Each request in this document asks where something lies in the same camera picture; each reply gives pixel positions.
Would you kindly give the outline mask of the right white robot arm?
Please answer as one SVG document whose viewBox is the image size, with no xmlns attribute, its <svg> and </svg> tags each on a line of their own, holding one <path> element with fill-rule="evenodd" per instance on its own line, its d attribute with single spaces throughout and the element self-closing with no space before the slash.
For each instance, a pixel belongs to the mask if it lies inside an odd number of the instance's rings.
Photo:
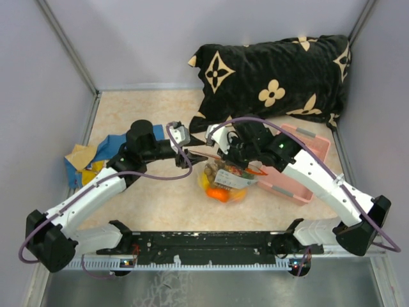
<svg viewBox="0 0 409 307">
<path fill-rule="evenodd" d="M 271 166 L 308 188 L 337 214 L 335 219 L 296 221 L 285 238 L 291 252 L 300 253 L 311 245 L 338 244 L 353 255 L 367 253 L 386 220 L 389 199 L 359 191 L 285 130 L 272 134 L 258 118 L 237 118 L 231 123 L 232 131 L 217 127 L 208 135 L 218 144 L 223 160 L 241 168 L 252 161 Z"/>
</svg>

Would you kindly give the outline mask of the brown longan bunch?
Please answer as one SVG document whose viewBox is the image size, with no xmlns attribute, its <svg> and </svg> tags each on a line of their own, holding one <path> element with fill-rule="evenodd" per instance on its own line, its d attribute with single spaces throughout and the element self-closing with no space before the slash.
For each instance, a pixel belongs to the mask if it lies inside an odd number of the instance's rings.
<svg viewBox="0 0 409 307">
<path fill-rule="evenodd" d="M 209 183 L 214 183 L 215 177 L 217 176 L 217 173 L 220 169 L 228 170 L 227 164 L 219 160 L 208 162 L 205 164 L 204 174 L 206 175 Z"/>
</svg>

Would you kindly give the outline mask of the clear zip top bag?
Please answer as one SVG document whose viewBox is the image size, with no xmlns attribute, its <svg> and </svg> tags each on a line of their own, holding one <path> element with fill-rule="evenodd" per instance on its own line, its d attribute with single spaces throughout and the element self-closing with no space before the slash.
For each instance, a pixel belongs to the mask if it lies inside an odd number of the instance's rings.
<svg viewBox="0 0 409 307">
<path fill-rule="evenodd" d="M 197 183 L 198 183 L 198 176 L 200 175 L 200 173 L 204 172 L 205 164 L 208 163 L 208 162 L 216 161 L 216 160 L 225 162 L 227 164 L 227 166 L 233 166 L 233 165 L 231 165 L 231 164 L 229 164 L 226 161 L 223 161 L 221 159 L 216 159 L 214 157 L 210 157 L 207 161 L 201 162 L 199 164 L 198 169 L 196 170 Z M 229 195 L 230 195 L 230 199 L 229 199 L 229 201 L 227 203 L 242 201 L 246 197 L 249 187 L 252 186 L 252 185 L 255 185 L 258 182 L 258 180 L 259 180 L 259 178 L 261 176 L 266 175 L 266 173 L 264 171 L 262 171 L 261 168 L 259 168 L 257 166 L 253 166 L 253 165 L 250 165 L 249 167 L 245 168 L 244 170 L 249 172 L 249 173 L 252 173 L 255 176 L 255 179 L 254 180 L 246 180 L 244 178 L 240 178 L 238 176 L 235 176 L 234 174 L 230 173 L 228 170 L 220 169 L 218 171 L 218 173 L 217 173 L 217 176 L 215 177 L 214 183 L 210 184 L 209 187 L 227 189 L 229 191 Z"/>
</svg>

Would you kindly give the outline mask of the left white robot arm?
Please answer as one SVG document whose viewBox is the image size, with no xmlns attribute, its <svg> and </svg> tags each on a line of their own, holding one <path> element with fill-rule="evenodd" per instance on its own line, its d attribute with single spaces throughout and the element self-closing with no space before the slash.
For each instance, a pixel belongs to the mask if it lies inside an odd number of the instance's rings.
<svg viewBox="0 0 409 307">
<path fill-rule="evenodd" d="M 107 225 L 79 230 L 94 211 L 122 193 L 140 177 L 148 177 L 151 162 L 173 159 L 177 167 L 191 170 L 204 157 L 188 151 L 204 141 L 194 137 L 180 122 L 167 124 L 167 139 L 158 140 L 148 120 L 135 121 L 125 134 L 125 142 L 99 174 L 71 197 L 41 213 L 32 211 L 26 219 L 26 238 L 19 249 L 20 261 L 26 263 L 27 249 L 49 272 L 65 268 L 76 256 L 96 252 L 99 255 L 136 253 L 134 235 L 118 220 Z"/>
</svg>

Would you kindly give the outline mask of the yellow lemon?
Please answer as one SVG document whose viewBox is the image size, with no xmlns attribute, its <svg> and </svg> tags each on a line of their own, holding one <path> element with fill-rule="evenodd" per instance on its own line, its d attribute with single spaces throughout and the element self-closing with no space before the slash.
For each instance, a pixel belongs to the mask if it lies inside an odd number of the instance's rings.
<svg viewBox="0 0 409 307">
<path fill-rule="evenodd" d="M 204 191 L 209 188 L 210 181 L 208 180 L 208 177 L 204 172 L 200 173 L 200 175 L 198 176 L 198 184 Z"/>
</svg>

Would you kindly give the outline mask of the orange persimmon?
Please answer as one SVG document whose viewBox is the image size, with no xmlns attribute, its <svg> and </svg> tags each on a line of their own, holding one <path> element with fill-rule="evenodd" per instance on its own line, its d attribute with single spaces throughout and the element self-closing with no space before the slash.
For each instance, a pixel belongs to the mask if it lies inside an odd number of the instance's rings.
<svg viewBox="0 0 409 307">
<path fill-rule="evenodd" d="M 206 194 L 208 197 L 213 198 L 223 203 L 227 203 L 230 199 L 229 191 L 223 188 L 209 187 L 206 190 Z"/>
</svg>

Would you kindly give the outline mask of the red cherry bunch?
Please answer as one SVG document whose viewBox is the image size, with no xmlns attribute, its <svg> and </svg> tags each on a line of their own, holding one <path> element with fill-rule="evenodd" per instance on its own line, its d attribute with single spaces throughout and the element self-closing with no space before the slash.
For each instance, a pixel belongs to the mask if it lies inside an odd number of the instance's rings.
<svg viewBox="0 0 409 307">
<path fill-rule="evenodd" d="M 244 178 L 246 180 L 254 180 L 255 176 L 252 173 L 249 173 L 241 168 L 237 168 L 236 166 L 228 166 L 228 171 L 235 176 L 240 178 Z"/>
</svg>

